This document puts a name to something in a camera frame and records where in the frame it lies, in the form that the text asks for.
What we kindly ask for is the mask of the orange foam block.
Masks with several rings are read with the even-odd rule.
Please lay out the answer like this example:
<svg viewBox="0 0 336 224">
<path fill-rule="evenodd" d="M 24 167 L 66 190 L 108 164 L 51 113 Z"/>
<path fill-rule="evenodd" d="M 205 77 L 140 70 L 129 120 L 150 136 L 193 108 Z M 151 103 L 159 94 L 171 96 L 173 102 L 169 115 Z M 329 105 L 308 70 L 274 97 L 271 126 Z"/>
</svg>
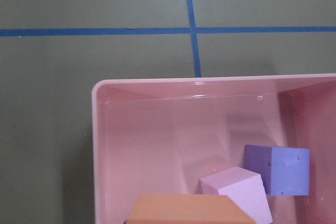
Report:
<svg viewBox="0 0 336 224">
<path fill-rule="evenodd" d="M 228 196 L 140 194 L 125 223 L 255 223 Z"/>
</svg>

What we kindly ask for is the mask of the pink foam block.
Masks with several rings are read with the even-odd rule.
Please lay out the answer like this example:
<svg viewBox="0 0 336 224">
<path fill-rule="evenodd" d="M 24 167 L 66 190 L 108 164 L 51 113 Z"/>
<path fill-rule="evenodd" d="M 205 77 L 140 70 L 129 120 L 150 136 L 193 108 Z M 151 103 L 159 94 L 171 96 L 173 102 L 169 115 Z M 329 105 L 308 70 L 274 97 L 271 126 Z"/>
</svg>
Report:
<svg viewBox="0 0 336 224">
<path fill-rule="evenodd" d="M 228 196 L 255 223 L 273 223 L 261 175 L 241 167 L 231 167 L 200 178 L 202 192 Z"/>
</svg>

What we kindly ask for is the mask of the purple foam block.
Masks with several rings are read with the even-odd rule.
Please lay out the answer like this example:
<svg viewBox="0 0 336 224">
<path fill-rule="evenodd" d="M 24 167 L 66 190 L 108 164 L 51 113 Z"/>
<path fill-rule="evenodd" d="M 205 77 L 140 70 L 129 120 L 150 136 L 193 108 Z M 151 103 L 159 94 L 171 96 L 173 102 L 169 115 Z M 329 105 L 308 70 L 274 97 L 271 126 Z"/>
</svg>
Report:
<svg viewBox="0 0 336 224">
<path fill-rule="evenodd" d="M 310 190 L 310 150 L 246 145 L 245 167 L 261 175 L 270 196 L 307 196 Z"/>
</svg>

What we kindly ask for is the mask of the pink plastic bin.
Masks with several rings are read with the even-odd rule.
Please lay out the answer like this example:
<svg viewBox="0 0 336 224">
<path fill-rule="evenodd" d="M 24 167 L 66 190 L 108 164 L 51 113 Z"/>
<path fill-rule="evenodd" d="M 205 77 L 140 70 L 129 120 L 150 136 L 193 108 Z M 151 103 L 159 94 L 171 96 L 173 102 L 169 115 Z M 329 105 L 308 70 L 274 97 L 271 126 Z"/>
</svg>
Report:
<svg viewBox="0 0 336 224">
<path fill-rule="evenodd" d="M 247 144 L 310 150 L 308 196 L 268 198 L 274 223 L 335 223 L 335 74 L 102 80 L 92 89 L 96 223 L 140 193 L 200 193 Z"/>
</svg>

